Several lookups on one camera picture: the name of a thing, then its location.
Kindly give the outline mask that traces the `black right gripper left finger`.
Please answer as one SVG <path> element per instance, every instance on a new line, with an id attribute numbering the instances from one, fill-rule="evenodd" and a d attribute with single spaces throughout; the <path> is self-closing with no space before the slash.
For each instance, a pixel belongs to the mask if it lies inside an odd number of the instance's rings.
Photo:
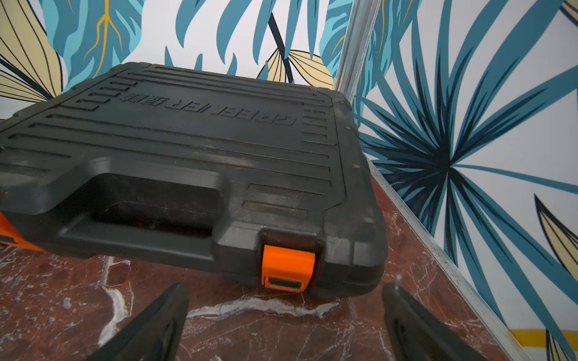
<path id="1" fill-rule="evenodd" d="M 89 360 L 174 360 L 188 314 L 189 290 L 173 284 Z"/>

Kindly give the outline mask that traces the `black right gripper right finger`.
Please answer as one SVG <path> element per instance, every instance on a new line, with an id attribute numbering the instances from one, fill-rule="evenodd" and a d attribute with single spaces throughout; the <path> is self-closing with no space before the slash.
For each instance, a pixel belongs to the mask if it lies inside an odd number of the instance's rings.
<path id="1" fill-rule="evenodd" d="M 484 360 L 403 287 L 382 287 L 384 321 L 398 360 Z"/>

